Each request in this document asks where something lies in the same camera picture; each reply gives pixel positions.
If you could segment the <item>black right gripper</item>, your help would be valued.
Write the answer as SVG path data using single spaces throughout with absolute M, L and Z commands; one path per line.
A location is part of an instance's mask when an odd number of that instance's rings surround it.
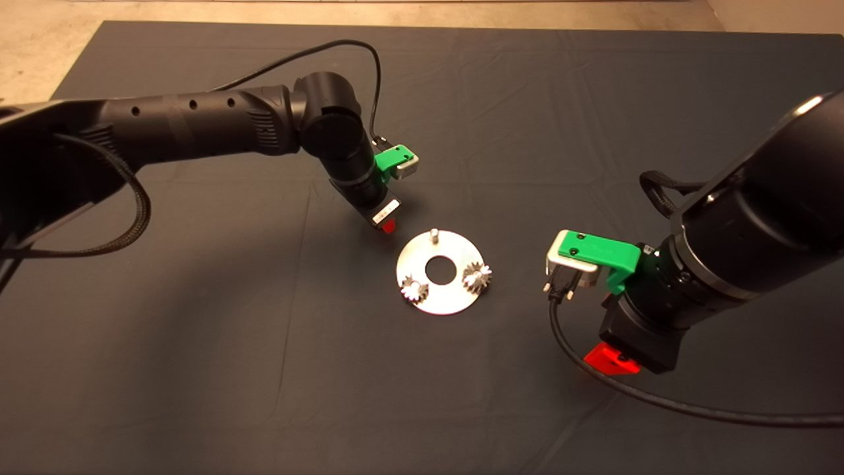
M 607 296 L 599 338 L 583 361 L 603 375 L 655 375 L 677 367 L 683 331 L 648 321 L 625 296 Z

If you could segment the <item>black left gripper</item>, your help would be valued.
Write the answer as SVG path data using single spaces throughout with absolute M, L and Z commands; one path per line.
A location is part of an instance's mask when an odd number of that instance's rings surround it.
M 401 207 L 402 202 L 389 189 L 389 186 L 383 185 L 380 187 L 380 192 L 371 201 L 352 205 L 372 228 L 379 228 L 381 232 L 388 235 L 395 231 L 397 226 L 395 214 Z

